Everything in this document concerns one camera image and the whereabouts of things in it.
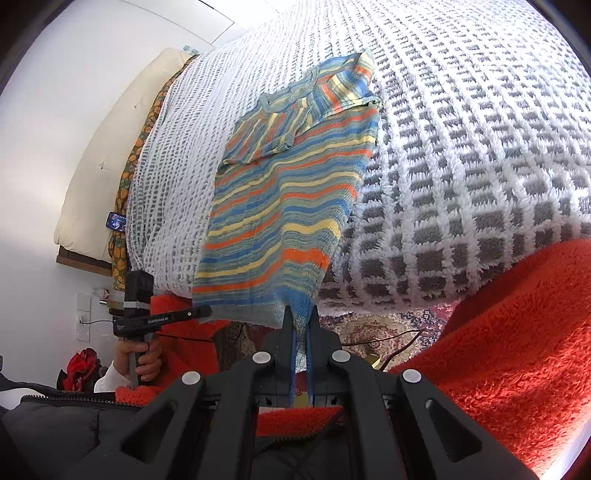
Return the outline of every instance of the human hand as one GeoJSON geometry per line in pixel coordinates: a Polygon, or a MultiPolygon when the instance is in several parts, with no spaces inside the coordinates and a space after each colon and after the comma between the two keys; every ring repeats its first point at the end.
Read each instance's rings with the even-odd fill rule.
{"type": "Polygon", "coordinates": [[[125,378],[129,379],[129,359],[128,354],[135,352],[146,352],[139,357],[139,366],[135,369],[135,373],[140,377],[142,382],[150,382],[158,376],[160,368],[162,367],[162,345],[157,336],[151,341],[150,345],[146,342],[136,342],[133,340],[122,340],[117,342],[115,347],[115,355],[113,359],[113,367],[125,378]]]}

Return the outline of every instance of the striped knit shirt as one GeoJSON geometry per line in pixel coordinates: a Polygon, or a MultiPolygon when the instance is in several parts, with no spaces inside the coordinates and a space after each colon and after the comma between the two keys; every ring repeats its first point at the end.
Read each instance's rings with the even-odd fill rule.
{"type": "Polygon", "coordinates": [[[237,123],[215,178],[194,305],[212,319],[305,332],[373,153],[379,99],[366,50],[333,58],[237,123]]]}

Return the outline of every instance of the smartphone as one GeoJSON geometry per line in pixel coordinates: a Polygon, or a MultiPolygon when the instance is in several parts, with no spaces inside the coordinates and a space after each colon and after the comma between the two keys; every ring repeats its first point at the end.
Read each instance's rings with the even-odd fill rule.
{"type": "Polygon", "coordinates": [[[111,212],[107,217],[107,228],[111,230],[115,230],[116,232],[123,232],[125,233],[125,224],[127,222],[127,218],[123,215],[119,215],[118,213],[111,212]]]}

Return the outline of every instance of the handle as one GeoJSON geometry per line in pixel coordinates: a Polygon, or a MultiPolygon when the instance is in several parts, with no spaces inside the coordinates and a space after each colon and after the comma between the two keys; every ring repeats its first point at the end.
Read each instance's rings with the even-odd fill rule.
{"type": "MultiPolygon", "coordinates": [[[[154,337],[153,333],[146,333],[143,337],[137,338],[130,338],[129,340],[134,340],[136,342],[145,342],[148,345],[150,344],[150,340],[154,337]]],[[[127,354],[127,358],[129,361],[129,387],[131,390],[135,390],[140,385],[147,385],[147,382],[142,382],[142,379],[135,373],[136,367],[139,366],[139,357],[141,357],[145,352],[131,352],[127,354]]]]}

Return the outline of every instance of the wall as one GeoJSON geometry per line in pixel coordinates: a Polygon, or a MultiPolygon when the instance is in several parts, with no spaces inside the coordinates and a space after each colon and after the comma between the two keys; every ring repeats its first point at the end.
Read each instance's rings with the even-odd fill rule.
{"type": "MultiPolygon", "coordinates": [[[[211,46],[118,0],[76,0],[31,46],[0,96],[0,355],[2,373],[54,385],[76,352],[112,359],[109,323],[74,338],[76,292],[108,277],[55,262],[53,232],[95,129],[133,78],[166,47],[211,46]]],[[[91,320],[109,319],[93,298],[91,320]]]]}

